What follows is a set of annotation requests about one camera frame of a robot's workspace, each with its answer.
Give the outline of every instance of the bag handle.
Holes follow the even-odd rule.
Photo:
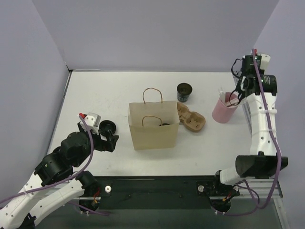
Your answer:
[[[147,115],[147,116],[144,116],[143,119],[142,119],[142,126],[144,127],[144,118],[147,118],[147,117],[153,117],[153,118],[158,118],[160,121],[161,121],[161,126],[163,126],[163,122],[162,122],[162,119],[157,117],[157,116],[153,116],[153,115]]]
[[[143,91],[143,101],[144,101],[144,104],[146,104],[145,99],[144,99],[144,93],[145,93],[148,89],[154,89],[154,90],[160,92],[160,95],[161,95],[161,103],[163,103],[163,97],[162,97],[161,91],[158,90],[158,89],[156,89],[156,88],[154,88],[154,87],[149,87],[149,88],[146,88],[146,89]]]

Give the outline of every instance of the white table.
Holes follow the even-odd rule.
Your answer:
[[[128,126],[128,104],[141,102],[145,88],[162,91],[164,100],[177,100],[176,87],[187,82],[193,87],[185,103],[206,118],[206,125],[193,133],[180,125],[177,145],[171,149],[135,151]],[[158,72],[73,72],[50,146],[50,152],[69,133],[77,131],[78,113],[97,113],[117,125],[116,149],[94,152],[88,169],[95,176],[183,176],[213,175],[234,165],[237,155],[247,155],[251,144],[249,128],[241,107],[227,124],[212,118],[218,89],[232,91],[230,73]],[[145,93],[151,102],[160,100],[154,90]]]

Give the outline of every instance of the pink container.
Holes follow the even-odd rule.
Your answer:
[[[231,92],[226,92],[225,93],[225,102],[229,101],[229,97],[230,97]],[[237,98],[237,95],[232,94],[231,95],[231,100]],[[213,112],[212,112],[212,117],[213,119],[218,122],[218,123],[227,123],[234,111],[237,109],[238,106],[230,106],[227,107],[226,105],[223,104],[223,102],[220,100],[218,100]]]

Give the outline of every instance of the black plastic cup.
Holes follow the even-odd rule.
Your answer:
[[[179,102],[186,102],[192,93],[193,88],[188,83],[181,83],[177,86],[177,93],[178,93],[178,101]]]

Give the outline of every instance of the white paper bag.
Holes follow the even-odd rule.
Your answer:
[[[150,103],[130,103],[128,123],[132,135],[133,147],[140,149],[171,148],[176,145],[179,128],[179,116],[176,101],[163,101]]]

